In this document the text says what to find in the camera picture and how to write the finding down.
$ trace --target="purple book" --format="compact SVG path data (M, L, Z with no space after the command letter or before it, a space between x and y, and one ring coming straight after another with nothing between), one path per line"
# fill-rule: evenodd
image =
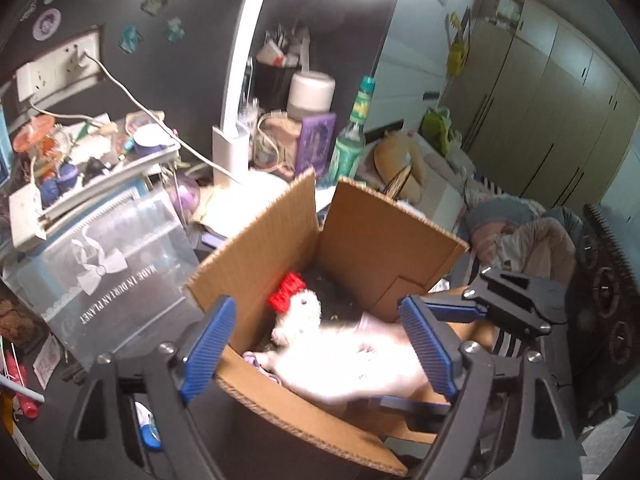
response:
M308 117L302 121L298 153L296 155L296 175L311 166L316 176L324 174L331 153L334 138L335 114Z

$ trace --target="tan stuffed animal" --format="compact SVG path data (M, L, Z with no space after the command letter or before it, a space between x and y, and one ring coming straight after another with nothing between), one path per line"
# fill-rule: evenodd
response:
M422 158L420 146L413 139L402 132L389 134L376 146L373 160L376 171L385 184L389 184L400 171L411 165L411 175L404 184L400 197L414 205L420 203L427 178L427 165Z

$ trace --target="clear plastic container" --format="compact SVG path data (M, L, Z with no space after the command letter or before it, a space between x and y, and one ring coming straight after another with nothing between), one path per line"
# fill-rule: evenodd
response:
M103 352L142 354L202 312L184 283L198 266L163 190L115 198L18 270L32 308L90 368Z

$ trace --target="bow print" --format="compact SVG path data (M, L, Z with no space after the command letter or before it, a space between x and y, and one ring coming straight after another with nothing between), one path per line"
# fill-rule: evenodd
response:
M98 251L97 265L87 263L89 261L89 257L87 256L86 249L82 242L79 242L78 240L71 240L71 243L78 248L74 250L76 262L82 265L84 270L86 270L86 272L83 272L78 276L78 285L80 285L82 290L90 296L95 292L95 289L98 288L98 285L100 285L100 281L105 274L115 274L116 272L126 269L127 261L118 249L111 251L107 256L100 244L86 235L87 228L88 227L82 229L82 236L84 236L88 245Z

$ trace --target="cardboard box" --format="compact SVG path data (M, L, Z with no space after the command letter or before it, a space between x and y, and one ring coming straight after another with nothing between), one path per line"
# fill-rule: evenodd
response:
M238 304L238 324L216 380L249 409L302 440L353 462L404 476L406 468L379 436L432 442L434 435L412 433L402 417L369 410L348 413L349 424L278 386L241 355L273 327L274 313L265 300L287 272L315 261L346 286L364 309L393 322L398 318L398 300L427 293L467 246L432 222L348 180L338 184L320 230L314 186L313 173L302 175L251 225L204 261L188 283L203 310L220 294L230 295ZM491 344L491 329L454 328L463 338ZM416 398L445 402L430 388Z

